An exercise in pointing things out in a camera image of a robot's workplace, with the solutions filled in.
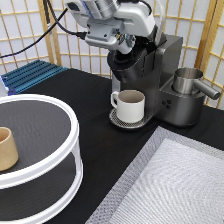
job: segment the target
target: white mesh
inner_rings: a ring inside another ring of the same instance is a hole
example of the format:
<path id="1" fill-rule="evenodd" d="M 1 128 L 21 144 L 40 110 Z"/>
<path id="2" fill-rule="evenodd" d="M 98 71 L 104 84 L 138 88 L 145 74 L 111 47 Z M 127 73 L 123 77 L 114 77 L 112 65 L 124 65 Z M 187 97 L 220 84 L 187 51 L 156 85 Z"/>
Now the white mesh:
<path id="1" fill-rule="evenodd" d="M 223 170 L 223 160 L 165 139 L 109 223 L 223 223 Z"/>
<path id="2" fill-rule="evenodd" d="M 158 127 L 86 224 L 108 224 L 110 218 L 165 138 L 224 160 L 224 152 Z"/>

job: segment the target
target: stainless steel pitcher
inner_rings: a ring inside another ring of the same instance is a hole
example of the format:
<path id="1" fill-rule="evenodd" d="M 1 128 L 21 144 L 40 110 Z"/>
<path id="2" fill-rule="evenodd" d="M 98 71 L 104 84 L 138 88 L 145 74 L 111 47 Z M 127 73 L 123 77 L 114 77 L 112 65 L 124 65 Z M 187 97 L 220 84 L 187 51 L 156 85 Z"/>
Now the stainless steel pitcher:
<path id="1" fill-rule="evenodd" d="M 196 68 L 179 68 L 175 71 L 173 88 L 181 94 L 192 95 L 199 91 L 213 100 L 220 97 L 220 92 L 205 84 L 201 79 L 203 72 Z"/>

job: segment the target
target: black tablecloth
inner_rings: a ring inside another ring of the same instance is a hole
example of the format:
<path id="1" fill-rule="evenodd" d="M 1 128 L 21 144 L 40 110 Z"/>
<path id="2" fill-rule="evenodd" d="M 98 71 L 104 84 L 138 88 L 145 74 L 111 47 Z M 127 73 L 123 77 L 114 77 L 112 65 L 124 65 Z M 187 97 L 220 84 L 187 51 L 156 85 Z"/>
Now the black tablecloth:
<path id="1" fill-rule="evenodd" d="M 191 128 L 157 120 L 137 132 L 115 128 L 109 121 L 111 86 L 109 79 L 71 69 L 23 92 L 66 102 L 80 124 L 83 182 L 72 202 L 49 224 L 85 223 L 158 126 L 224 150 L 224 111 L 205 106 L 200 122 Z"/>

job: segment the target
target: drip tray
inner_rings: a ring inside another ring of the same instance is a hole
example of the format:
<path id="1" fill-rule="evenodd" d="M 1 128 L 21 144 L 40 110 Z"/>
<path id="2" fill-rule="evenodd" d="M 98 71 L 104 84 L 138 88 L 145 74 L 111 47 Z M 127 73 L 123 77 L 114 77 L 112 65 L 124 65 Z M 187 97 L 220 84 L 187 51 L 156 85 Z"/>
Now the drip tray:
<path id="1" fill-rule="evenodd" d="M 145 125 L 149 123 L 149 121 L 152 119 L 153 115 L 150 113 L 145 113 L 142 120 L 136 122 L 136 123 L 125 123 L 117 118 L 116 109 L 111 110 L 109 114 L 110 121 L 113 125 L 115 125 L 118 128 L 121 128 L 126 131 L 135 131 L 140 128 L 143 128 Z"/>

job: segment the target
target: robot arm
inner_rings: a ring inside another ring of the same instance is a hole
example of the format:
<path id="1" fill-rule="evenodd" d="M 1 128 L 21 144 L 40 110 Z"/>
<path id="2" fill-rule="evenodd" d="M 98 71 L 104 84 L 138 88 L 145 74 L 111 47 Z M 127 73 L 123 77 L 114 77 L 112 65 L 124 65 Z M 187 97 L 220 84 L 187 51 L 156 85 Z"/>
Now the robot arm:
<path id="1" fill-rule="evenodd" d="M 133 4 L 117 0 L 66 0 L 65 5 L 71 10 L 77 23 L 89 29 L 86 43 L 128 54 L 135 45 L 135 36 L 148 38 L 156 46 L 159 45 L 165 14 L 159 0 L 157 2 L 161 11 L 161 25 L 158 29 L 148 6 L 142 2 Z"/>

